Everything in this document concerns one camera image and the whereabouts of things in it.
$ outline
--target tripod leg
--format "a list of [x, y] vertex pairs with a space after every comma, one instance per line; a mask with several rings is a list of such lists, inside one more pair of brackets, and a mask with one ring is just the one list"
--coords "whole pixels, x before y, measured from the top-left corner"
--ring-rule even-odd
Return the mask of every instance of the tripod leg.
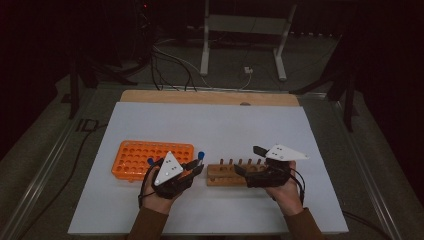
[[69, 119], [72, 119], [79, 109], [78, 72], [75, 53], [71, 53], [69, 57], [69, 77], [71, 82], [71, 112], [69, 114]]
[[337, 78], [340, 75], [343, 75], [344, 72], [345, 72], [345, 70], [338, 70], [338, 71], [334, 72], [333, 74], [330, 74], [330, 75], [328, 75], [326, 77], [321, 77], [317, 81], [315, 81], [315, 82], [313, 82], [313, 83], [311, 83], [309, 85], [306, 85], [303, 88], [289, 91], [289, 93], [290, 94], [296, 94], [296, 95], [303, 95], [303, 94], [305, 94], [305, 93], [307, 93], [307, 92], [309, 92], [309, 91], [311, 91], [311, 90], [313, 90], [313, 89], [315, 89], [315, 88], [317, 88], [317, 87], [319, 87], [321, 85], [324, 85], [324, 84], [326, 84], [326, 83], [328, 83], [330, 81], [337, 80]]
[[83, 57], [89, 64], [91, 64], [92, 66], [97, 68], [99, 71], [102, 71], [103, 73], [111, 76], [113, 79], [120, 82], [121, 84], [123, 84], [123, 85], [137, 85], [136, 82], [128, 81], [126, 78], [124, 78], [121, 75], [115, 73], [114, 71], [108, 69], [107, 67], [101, 65], [100, 63], [96, 62], [94, 59], [92, 59], [88, 56], [83, 56]]
[[334, 81], [330, 90], [328, 90], [327, 97], [329, 101], [339, 101], [348, 86], [348, 75], [342, 74]]
[[355, 76], [349, 75], [346, 86], [345, 109], [343, 113], [343, 121], [350, 132], [352, 129], [352, 111], [353, 111], [353, 96], [355, 94]]

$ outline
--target metal stand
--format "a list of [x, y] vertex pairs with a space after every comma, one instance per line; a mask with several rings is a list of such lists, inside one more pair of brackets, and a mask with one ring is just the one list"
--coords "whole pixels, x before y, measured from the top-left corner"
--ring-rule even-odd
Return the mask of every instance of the metal stand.
[[92, 58], [83, 55], [77, 51], [72, 51], [69, 55], [69, 76], [71, 84], [71, 93], [69, 97], [69, 102], [71, 103], [71, 111], [69, 114], [69, 119], [73, 119], [76, 112], [79, 109], [79, 86], [78, 76], [81, 77], [84, 85], [88, 88], [97, 87], [98, 80], [96, 74], [94, 73], [94, 68], [110, 77], [112, 77], [117, 82], [120, 82], [123, 85], [137, 85], [137, 83], [130, 82], [121, 75], [113, 72], [102, 64], [96, 62]]
[[303, 95], [325, 83], [334, 81], [330, 90], [327, 93], [327, 98], [329, 101], [339, 101], [343, 93], [346, 92], [345, 96], [345, 106], [343, 113], [343, 122], [345, 123], [347, 129], [352, 132], [352, 111], [353, 111], [353, 97], [355, 92], [355, 73], [352, 70], [349, 70], [347, 67], [335, 71], [328, 76], [322, 77], [297, 90], [289, 91], [291, 94]]
[[225, 31], [225, 32], [244, 32], [259, 34], [281, 35], [280, 45], [274, 49], [275, 65], [277, 67], [278, 79], [286, 81], [287, 76], [284, 70], [281, 54], [289, 34], [290, 26], [296, 11], [296, 4], [290, 8], [289, 15], [286, 19], [277, 18], [257, 18], [257, 17], [241, 17], [214, 15], [209, 13], [209, 0], [205, 0], [205, 26], [203, 39], [202, 62], [200, 64], [200, 75], [208, 75], [209, 67], [209, 31]]

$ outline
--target cable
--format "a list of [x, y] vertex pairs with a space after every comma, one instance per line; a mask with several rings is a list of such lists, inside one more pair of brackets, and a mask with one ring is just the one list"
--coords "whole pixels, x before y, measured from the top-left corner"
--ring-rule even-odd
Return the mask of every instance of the cable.
[[163, 90], [163, 82], [165, 82], [167, 85], [169, 85], [170, 87], [172, 87], [173, 89], [180, 91], [178, 88], [176, 88], [174, 85], [172, 85], [171, 83], [169, 83], [168, 81], [165, 80], [165, 78], [163, 78], [162, 73], [159, 71], [159, 68], [157, 67], [158, 63], [157, 63], [157, 57], [156, 55], [152, 55], [152, 59], [153, 57], [155, 57], [155, 64], [156, 66], [153, 65], [153, 61], [152, 61], [152, 65], [153, 65], [153, 69], [156, 70], [156, 72], [159, 74], [159, 84], [161, 85], [160, 89], [158, 90]]
[[162, 60], [165, 60], [165, 61], [174, 62], [174, 63], [179, 64], [181, 67], [183, 67], [183, 68], [185, 69], [185, 71], [187, 72], [187, 75], [188, 75], [188, 80], [187, 80], [187, 82], [186, 82], [186, 84], [185, 84], [185, 86], [184, 86], [184, 91], [187, 91], [187, 87], [188, 87], [188, 85], [189, 85], [190, 83], [192, 84], [192, 87], [193, 87], [194, 91], [197, 91], [196, 87], [194, 86], [193, 77], [192, 77], [192, 75], [191, 75], [191, 73], [190, 73], [190, 70], [188, 70], [188, 68], [187, 68], [187, 67], [186, 67], [186, 66], [185, 66], [185, 65], [181, 62], [181, 60], [180, 60], [180, 59], [175, 58], [175, 57], [172, 57], [172, 56], [167, 55], [167, 54], [164, 54], [163, 52], [154, 52], [154, 53], [162, 54], [162, 55], [164, 55], [164, 56], [167, 56], [167, 57], [170, 57], [170, 58], [174, 59], [175, 61], [172, 61], [172, 60], [168, 60], [168, 59], [164, 59], [164, 58], [157, 57], [157, 56], [155, 55], [155, 57], [156, 57], [156, 58], [159, 58], [159, 59], [162, 59]]
[[[146, 171], [146, 174], [144, 175], [145, 176], [145, 178], [147, 178], [149, 175], [150, 175], [150, 172], [156, 167], [156, 166], [159, 166], [159, 164], [160, 163], [162, 163], [163, 162], [163, 159], [160, 159], [160, 160], [158, 160], [158, 161], [156, 161], [156, 162], [153, 162], [153, 164], [149, 167], [149, 169], [147, 169], [147, 171]], [[140, 195], [138, 195], [138, 207], [139, 208], [141, 208], [142, 206], [143, 206], [143, 198], [145, 198], [145, 197], [147, 197], [147, 196], [150, 196], [150, 195], [153, 195], [153, 194], [155, 194], [156, 192], [151, 192], [151, 193], [148, 193], [148, 194], [145, 194], [145, 195], [143, 195], [144, 194], [144, 188], [146, 187], [146, 181], [144, 181], [144, 179], [143, 179], [143, 183], [141, 184], [141, 188], [140, 188]]]
[[159, 88], [159, 86], [158, 86], [158, 84], [156, 83], [156, 80], [155, 80], [155, 73], [154, 73], [153, 69], [154, 69], [154, 66], [153, 66], [153, 58], [150, 58], [150, 73], [152, 74], [152, 81], [153, 81], [153, 84], [155, 85], [156, 89], [157, 89], [158, 91], [160, 91], [160, 90], [162, 90], [162, 89], [160, 89], [160, 88]]
[[389, 235], [387, 235], [387, 233], [385, 233], [383, 230], [381, 230], [379, 227], [377, 227], [376, 225], [374, 225], [373, 223], [369, 222], [368, 220], [361, 218], [353, 213], [347, 212], [342, 210], [342, 213], [345, 217], [348, 217], [350, 219], [353, 219], [357, 222], [360, 222], [362, 224], [364, 224], [365, 226], [371, 228], [372, 230], [376, 231], [378, 234], [380, 234], [384, 239], [387, 240], [391, 240], [391, 237]]
[[299, 180], [297, 180], [295, 176], [290, 174], [290, 178], [293, 179], [297, 183], [297, 185], [299, 185], [299, 198], [300, 198], [300, 202], [303, 205], [303, 200], [305, 199], [305, 191], [306, 191], [305, 179], [303, 179], [302, 175], [298, 171], [296, 171], [296, 169], [293, 169], [293, 168], [290, 168], [290, 169], [294, 171], [297, 175], [299, 175], [299, 177], [302, 179], [303, 185], [300, 184]]
[[250, 80], [252, 80], [252, 73], [249, 73], [249, 80], [247, 81], [246, 85], [244, 85], [243, 87], [241, 87], [237, 90], [243, 90], [245, 87], [249, 86]]
[[281, 86], [280, 86], [280, 85], [282, 85], [282, 82], [279, 81], [279, 80], [277, 80], [277, 79], [275, 79], [275, 76], [269, 72], [269, 69], [268, 68], [266, 68], [262, 64], [258, 64], [258, 63], [250, 63], [250, 65], [251, 66], [258, 66], [258, 67], [262, 68], [263, 70], [265, 70], [265, 72], [268, 74], [268, 77], [272, 80], [272, 82], [275, 84], [275, 86], [278, 87], [278, 90], [279, 91], [282, 91], [281, 90]]
[[[250, 28], [250, 30], [249, 30], [249, 32], [248, 33], [252, 33], [252, 31], [253, 31], [253, 29], [255, 28], [255, 26], [256, 26], [256, 21], [257, 21], [257, 17], [255, 17], [255, 20], [253, 21], [253, 24], [252, 24], [252, 27]], [[246, 60], [246, 57], [247, 57], [247, 54], [249, 54], [249, 52], [250, 52], [250, 48], [249, 49], [247, 49], [247, 51], [246, 51], [246, 54], [244, 54], [244, 57], [243, 57], [243, 59], [242, 59], [242, 61], [241, 61], [241, 68], [243, 68], [244, 66], [244, 61]]]
[[34, 226], [34, 224], [38, 221], [38, 219], [47, 211], [47, 209], [53, 204], [54, 201], [56, 201], [56, 199], [60, 196], [60, 194], [63, 192], [63, 190], [66, 188], [66, 186], [68, 185], [69, 181], [72, 179], [75, 170], [77, 168], [78, 162], [79, 162], [79, 158], [82, 152], [82, 148], [84, 147], [85, 141], [87, 141], [88, 137], [95, 131], [97, 131], [100, 128], [104, 128], [106, 127], [107, 124], [104, 125], [100, 125], [98, 127], [96, 127], [95, 129], [93, 129], [92, 131], [88, 132], [87, 135], [84, 137], [84, 139], [81, 142], [81, 145], [78, 149], [78, 153], [77, 156], [75, 157], [75, 161], [74, 161], [74, 165], [72, 167], [71, 173], [69, 174], [68, 178], [66, 179], [65, 183], [62, 185], [62, 187], [59, 189], [59, 191], [56, 193], [56, 195], [50, 200], [50, 202], [47, 203], [47, 205], [41, 210], [41, 212], [31, 221], [31, 223], [28, 225], [28, 227], [21, 233], [21, 235], [19, 235], [18, 240], [21, 240], [26, 234], [27, 232], [32, 228], [32, 226]]
[[189, 66], [191, 66], [192, 68], [194, 68], [194, 69], [197, 71], [197, 73], [199, 74], [199, 76], [200, 76], [200, 78], [202, 79], [203, 83], [204, 83], [207, 87], [209, 87], [209, 88], [211, 88], [211, 89], [213, 89], [213, 88], [214, 88], [214, 87], [211, 87], [211, 86], [210, 86], [210, 85], [206, 82], [206, 80], [205, 80], [205, 79], [203, 78], [203, 76], [200, 74], [200, 70], [199, 70], [197, 67], [195, 67], [193, 64], [191, 64], [190, 62], [188, 62], [188, 61], [186, 61], [186, 60], [184, 60], [184, 59], [181, 59], [181, 58], [179, 58], [179, 57], [176, 57], [176, 56], [170, 55], [170, 54], [168, 54], [168, 53], [165, 53], [165, 52], [161, 51], [159, 48], [157, 48], [156, 46], [153, 46], [153, 48], [154, 48], [154, 49], [156, 49], [156, 51], [158, 51], [158, 53], [161, 53], [161, 54], [163, 54], [163, 55], [165, 55], [165, 56], [168, 56], [168, 57], [174, 58], [174, 59], [176, 59], [176, 60], [179, 60], [179, 61], [181, 61], [181, 62], [184, 62], [184, 63], [188, 64]]
[[135, 6], [135, 1], [136, 1], [136, 0], [131, 0], [131, 2], [132, 2], [132, 6], [133, 6], [133, 9], [134, 9], [135, 27], [134, 27], [134, 41], [133, 41], [133, 49], [132, 49], [132, 52], [131, 52], [130, 59], [132, 59], [132, 58], [134, 57], [135, 49], [136, 49], [136, 46], [137, 46], [138, 18], [137, 18], [137, 7]]

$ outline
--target gray floor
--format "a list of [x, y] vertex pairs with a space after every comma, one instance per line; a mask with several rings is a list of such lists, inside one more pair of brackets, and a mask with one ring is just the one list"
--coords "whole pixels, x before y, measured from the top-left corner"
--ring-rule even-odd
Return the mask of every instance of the gray floor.
[[[283, 60], [288, 73], [287, 82], [279, 82], [270, 49], [271, 45], [231, 49], [228, 47], [211, 50], [209, 75], [203, 80], [196, 70], [189, 67], [194, 84], [198, 89], [216, 91], [272, 91], [284, 92], [296, 89], [318, 79], [337, 41], [329, 38], [290, 37], [284, 50]], [[165, 41], [157, 44], [160, 51], [200, 66], [202, 44], [199, 40], [185, 44]], [[248, 75], [242, 67], [253, 68], [249, 84]], [[158, 60], [158, 68], [164, 79], [173, 86], [183, 86], [187, 80], [185, 70], [180, 66]], [[153, 89], [150, 69], [146, 68], [130, 78], [139, 82], [139, 89]], [[24, 229], [56, 194], [71, 172], [80, 144], [86, 132], [75, 131], [79, 119], [96, 119], [100, 124], [107, 123], [114, 103], [119, 101], [121, 86], [107, 79], [96, 90], [85, 90], [83, 107], [76, 120], [67, 119], [70, 106], [60, 103], [63, 94], [68, 92], [69, 78], [58, 82], [58, 97], [46, 108], [39, 119], [25, 133], [13, 149], [0, 163], [0, 229], [7, 226], [13, 217], [20, 199], [38, 169], [57, 149], [63, 131], [69, 130], [64, 139], [63, 151], [57, 156], [54, 171], [45, 184], [38, 201], [27, 216]], [[315, 93], [325, 93], [328, 85], [315, 89]], [[300, 97], [305, 108], [318, 147], [325, 161], [327, 171], [334, 185], [343, 210], [357, 214], [381, 228], [395, 232], [394, 239], [423, 239], [424, 211], [409, 187], [399, 165], [385, 141], [378, 126], [365, 106], [360, 93], [356, 93], [353, 117], [353, 133], [345, 131], [340, 123], [338, 103], [322, 99], [323, 94], [309, 94]], [[80, 194], [88, 177], [91, 164], [101, 143], [104, 129], [91, 134], [84, 144], [76, 172], [60, 197], [49, 207], [31, 227], [24, 239], [117, 239], [117, 236], [70, 236], [67, 234], [70, 221]], [[382, 239], [370, 228], [347, 219], [350, 232], [330, 235], [329, 239]], [[164, 239], [195, 239], [195, 237], [164, 237]], [[253, 239], [252, 237], [227, 237], [226, 239]], [[290, 239], [288, 234], [283, 239]]]

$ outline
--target brown sleeve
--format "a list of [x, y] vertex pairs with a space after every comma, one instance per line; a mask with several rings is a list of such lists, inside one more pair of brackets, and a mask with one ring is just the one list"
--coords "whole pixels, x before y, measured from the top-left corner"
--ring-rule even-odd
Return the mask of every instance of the brown sleeve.
[[141, 207], [127, 240], [158, 240], [168, 215]]
[[293, 215], [284, 216], [293, 240], [321, 240], [325, 239], [319, 230], [314, 217], [308, 208], [303, 212]]

